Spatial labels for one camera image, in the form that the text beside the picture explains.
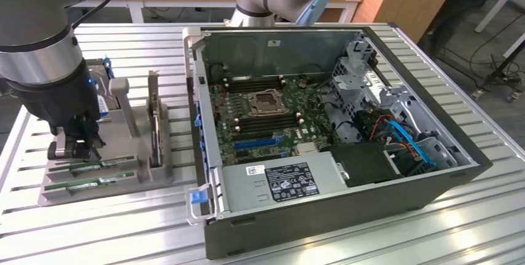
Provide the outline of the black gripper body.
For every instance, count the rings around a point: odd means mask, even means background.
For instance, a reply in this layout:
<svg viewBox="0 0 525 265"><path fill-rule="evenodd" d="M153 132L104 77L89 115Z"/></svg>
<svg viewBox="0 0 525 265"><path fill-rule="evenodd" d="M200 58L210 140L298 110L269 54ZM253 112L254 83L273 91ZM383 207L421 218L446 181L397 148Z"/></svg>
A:
<svg viewBox="0 0 525 265"><path fill-rule="evenodd" d="M28 112L46 121L49 127L66 127L68 120L81 114L100 118L97 91L85 60L73 73L54 83L24 85L6 81L6 84Z"/></svg>

